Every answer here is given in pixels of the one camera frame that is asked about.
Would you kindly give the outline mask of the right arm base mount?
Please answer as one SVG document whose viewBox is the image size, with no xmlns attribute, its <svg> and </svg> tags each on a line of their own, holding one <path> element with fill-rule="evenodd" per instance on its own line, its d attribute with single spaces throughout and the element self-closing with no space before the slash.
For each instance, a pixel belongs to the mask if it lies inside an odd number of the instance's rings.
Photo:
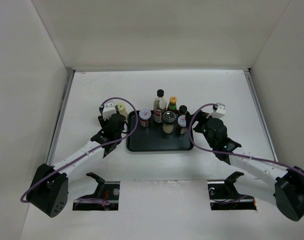
<svg viewBox="0 0 304 240">
<path fill-rule="evenodd" d="M 236 171 L 226 179 L 207 181 L 210 209 L 212 211 L 257 210 L 255 198 L 239 194 L 235 183 L 244 173 Z"/>
</svg>

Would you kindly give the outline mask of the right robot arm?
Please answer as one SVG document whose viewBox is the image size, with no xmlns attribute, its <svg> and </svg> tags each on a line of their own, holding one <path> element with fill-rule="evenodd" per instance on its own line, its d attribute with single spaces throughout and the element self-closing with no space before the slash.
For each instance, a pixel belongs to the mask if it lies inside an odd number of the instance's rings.
<svg viewBox="0 0 304 240">
<path fill-rule="evenodd" d="M 207 152 L 240 169 L 224 181 L 230 198 L 238 195 L 259 198 L 275 206 L 294 222 L 304 216 L 304 170 L 298 166 L 255 157 L 228 137 L 227 127 L 212 113 L 198 109 L 187 118 L 189 132 L 200 133 L 209 145 Z"/>
</svg>

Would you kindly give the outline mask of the black plastic tray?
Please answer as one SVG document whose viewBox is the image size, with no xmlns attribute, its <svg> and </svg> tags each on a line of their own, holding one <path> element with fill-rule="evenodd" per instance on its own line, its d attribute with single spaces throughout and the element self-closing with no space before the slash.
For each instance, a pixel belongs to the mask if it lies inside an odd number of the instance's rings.
<svg viewBox="0 0 304 240">
<path fill-rule="evenodd" d="M 167 152 L 190 151 L 194 145 L 190 142 L 189 134 L 180 134 L 178 122 L 173 123 L 172 133 L 165 133 L 163 125 L 151 121 L 150 126 L 137 124 L 134 133 L 126 140 L 126 147 L 131 152 Z"/>
</svg>

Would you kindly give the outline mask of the tall black-cap sauce bottle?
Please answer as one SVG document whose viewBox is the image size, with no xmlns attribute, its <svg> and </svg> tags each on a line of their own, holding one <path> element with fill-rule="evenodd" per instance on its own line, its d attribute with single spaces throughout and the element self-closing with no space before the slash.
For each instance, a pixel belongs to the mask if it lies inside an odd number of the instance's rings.
<svg viewBox="0 0 304 240">
<path fill-rule="evenodd" d="M 157 98 L 153 102 L 153 119 L 156 123 L 163 122 L 163 115 L 167 109 L 167 102 L 164 99 L 164 91 L 162 89 L 157 90 Z"/>
</svg>

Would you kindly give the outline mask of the silver-lid white powder jar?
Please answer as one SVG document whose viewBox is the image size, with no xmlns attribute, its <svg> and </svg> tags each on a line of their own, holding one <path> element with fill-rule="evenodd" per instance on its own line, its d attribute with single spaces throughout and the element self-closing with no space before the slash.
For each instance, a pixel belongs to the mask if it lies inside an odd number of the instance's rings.
<svg viewBox="0 0 304 240">
<path fill-rule="evenodd" d="M 177 115 L 173 111 L 166 111 L 163 115 L 162 130 L 166 134 L 171 134 L 174 131 L 174 123 Z"/>
</svg>

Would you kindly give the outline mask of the yellow-cap red sauce bottle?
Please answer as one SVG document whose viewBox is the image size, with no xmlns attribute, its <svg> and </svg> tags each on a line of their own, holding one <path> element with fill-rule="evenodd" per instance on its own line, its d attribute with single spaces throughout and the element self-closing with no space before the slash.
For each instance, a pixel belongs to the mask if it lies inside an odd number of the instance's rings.
<svg viewBox="0 0 304 240">
<path fill-rule="evenodd" d="M 167 111 L 171 111 L 173 113 L 177 113 L 177 97 L 176 96 L 171 96 L 169 98 L 169 103 L 167 106 Z"/>
</svg>

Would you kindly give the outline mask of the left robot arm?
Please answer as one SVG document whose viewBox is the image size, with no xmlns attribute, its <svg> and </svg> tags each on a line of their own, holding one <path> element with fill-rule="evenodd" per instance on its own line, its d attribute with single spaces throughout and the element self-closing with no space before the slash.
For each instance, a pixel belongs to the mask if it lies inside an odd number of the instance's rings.
<svg viewBox="0 0 304 240">
<path fill-rule="evenodd" d="M 101 130 L 71 156 L 53 165 L 40 165 L 33 177 L 30 188 L 22 200 L 32 204 L 50 218 L 56 217 L 66 206 L 69 184 L 85 176 L 93 178 L 87 187 L 88 195 L 77 198 L 74 208 L 81 205 L 110 205 L 106 181 L 93 172 L 96 164 L 114 151 L 122 141 L 126 117 L 114 113 L 107 120 L 100 119 Z"/>
</svg>

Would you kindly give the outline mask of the yellow-cap white powder jar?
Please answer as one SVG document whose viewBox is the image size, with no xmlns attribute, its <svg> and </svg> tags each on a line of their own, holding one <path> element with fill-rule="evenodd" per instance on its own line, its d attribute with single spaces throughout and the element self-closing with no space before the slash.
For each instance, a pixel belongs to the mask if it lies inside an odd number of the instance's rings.
<svg viewBox="0 0 304 240">
<path fill-rule="evenodd" d="M 116 105 L 116 111 L 125 117 L 125 120 L 127 121 L 128 120 L 128 113 L 127 113 L 127 110 L 126 110 L 126 107 L 123 103 L 118 103 Z"/>
</svg>

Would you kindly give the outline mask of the red-label lid spice jar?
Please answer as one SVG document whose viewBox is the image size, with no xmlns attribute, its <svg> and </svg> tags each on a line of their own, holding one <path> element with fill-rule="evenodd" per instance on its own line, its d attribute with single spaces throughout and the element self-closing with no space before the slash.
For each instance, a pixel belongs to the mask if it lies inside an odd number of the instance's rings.
<svg viewBox="0 0 304 240">
<path fill-rule="evenodd" d="M 177 118 L 177 131 L 180 135 L 185 135 L 188 132 L 187 120 L 185 115 L 180 115 Z"/>
</svg>

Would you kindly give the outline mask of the red-label lid brown jar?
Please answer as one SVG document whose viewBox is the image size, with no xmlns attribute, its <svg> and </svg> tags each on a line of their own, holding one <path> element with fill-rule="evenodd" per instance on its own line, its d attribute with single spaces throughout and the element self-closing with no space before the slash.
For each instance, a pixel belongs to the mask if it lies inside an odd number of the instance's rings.
<svg viewBox="0 0 304 240">
<path fill-rule="evenodd" d="M 149 109 L 141 109 L 139 111 L 140 125 L 144 128 L 148 128 L 151 124 L 151 111 Z"/>
</svg>

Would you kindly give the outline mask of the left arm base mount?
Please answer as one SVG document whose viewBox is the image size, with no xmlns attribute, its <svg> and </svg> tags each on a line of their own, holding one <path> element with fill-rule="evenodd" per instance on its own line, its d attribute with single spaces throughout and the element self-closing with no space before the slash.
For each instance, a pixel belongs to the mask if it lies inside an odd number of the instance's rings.
<svg viewBox="0 0 304 240">
<path fill-rule="evenodd" d="M 118 211 L 120 181 L 105 181 L 93 172 L 86 174 L 95 180 L 97 186 L 92 194 L 81 196 L 73 201 L 73 211 Z"/>
</svg>

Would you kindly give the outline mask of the small black-cap spice bottle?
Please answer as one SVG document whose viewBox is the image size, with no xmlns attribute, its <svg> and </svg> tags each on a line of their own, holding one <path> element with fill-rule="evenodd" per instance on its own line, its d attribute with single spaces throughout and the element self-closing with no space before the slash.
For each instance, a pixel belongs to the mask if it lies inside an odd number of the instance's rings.
<svg viewBox="0 0 304 240">
<path fill-rule="evenodd" d="M 188 112 L 188 109 L 187 109 L 187 106 L 186 106 L 186 105 L 181 105 L 181 106 L 179 107 L 179 109 L 178 109 L 178 114 L 179 114 L 180 116 L 186 115 L 187 112 Z"/>
</svg>

